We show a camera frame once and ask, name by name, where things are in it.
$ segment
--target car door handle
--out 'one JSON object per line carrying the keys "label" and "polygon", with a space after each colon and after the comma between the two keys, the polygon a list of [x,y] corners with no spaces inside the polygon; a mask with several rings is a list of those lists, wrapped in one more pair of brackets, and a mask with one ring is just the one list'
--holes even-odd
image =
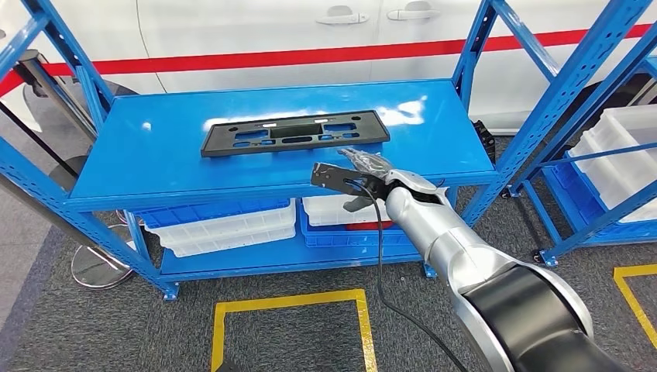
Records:
{"label": "car door handle", "polygon": [[429,10],[404,10],[396,9],[388,12],[387,17],[393,21],[406,21],[409,19],[430,19],[440,16],[440,12],[435,9]]}
{"label": "car door handle", "polygon": [[322,25],[353,25],[356,23],[365,23],[370,20],[366,13],[353,13],[349,15],[327,15],[326,17],[317,18],[315,21]]}

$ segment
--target white plastic bin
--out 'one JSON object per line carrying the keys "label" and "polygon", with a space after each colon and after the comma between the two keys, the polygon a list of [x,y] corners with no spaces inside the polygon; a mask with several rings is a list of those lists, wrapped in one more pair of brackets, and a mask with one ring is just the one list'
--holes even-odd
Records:
{"label": "white plastic bin", "polygon": [[[657,105],[608,108],[600,121],[583,133],[569,151],[571,157],[657,142]],[[613,208],[657,179],[657,149],[619,153],[575,165],[585,173]],[[626,216],[621,222],[657,219],[657,199]]]}
{"label": "white plastic bin", "polygon": [[297,221],[294,199],[286,208],[232,215],[146,230],[176,257],[227,250],[239,246],[292,238]]}
{"label": "white plastic bin", "polygon": [[[356,198],[351,195],[313,196],[303,198],[304,211],[308,214],[310,226],[344,225],[347,223],[375,222],[377,211],[374,205],[363,208],[357,212],[347,212],[342,205]],[[381,218],[390,221],[386,213],[384,201],[377,200]]]}

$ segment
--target metal stand base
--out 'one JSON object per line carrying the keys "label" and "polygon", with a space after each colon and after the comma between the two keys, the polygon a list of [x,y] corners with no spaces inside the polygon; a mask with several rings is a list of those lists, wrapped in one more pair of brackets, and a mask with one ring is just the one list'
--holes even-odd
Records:
{"label": "metal stand base", "polygon": [[91,289],[109,289],[121,284],[132,273],[130,267],[120,263],[97,247],[79,246],[71,261],[73,279]]}

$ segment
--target white car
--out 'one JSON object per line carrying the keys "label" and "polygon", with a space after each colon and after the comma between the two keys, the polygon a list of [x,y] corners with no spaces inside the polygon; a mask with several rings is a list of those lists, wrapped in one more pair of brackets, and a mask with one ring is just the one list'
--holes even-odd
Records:
{"label": "white car", "polygon": [[[607,0],[509,0],[564,63]],[[477,0],[52,0],[103,77],[140,94],[451,77]],[[28,15],[0,0],[6,45]],[[602,80],[657,19],[652,5],[593,76]],[[470,117],[518,130],[548,83],[498,20],[477,64]],[[66,71],[48,39],[33,43]],[[38,124],[15,77],[2,101]]]}

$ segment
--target silver robot arm segment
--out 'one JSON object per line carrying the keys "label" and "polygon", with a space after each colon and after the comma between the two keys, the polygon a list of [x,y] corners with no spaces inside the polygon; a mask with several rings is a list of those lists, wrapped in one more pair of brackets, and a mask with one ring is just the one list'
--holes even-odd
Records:
{"label": "silver robot arm segment", "polygon": [[[593,343],[590,313],[551,271],[484,242],[452,209],[445,189],[391,170],[386,211],[449,288],[475,351],[492,371],[626,371]],[[433,201],[418,195],[433,193]]]}

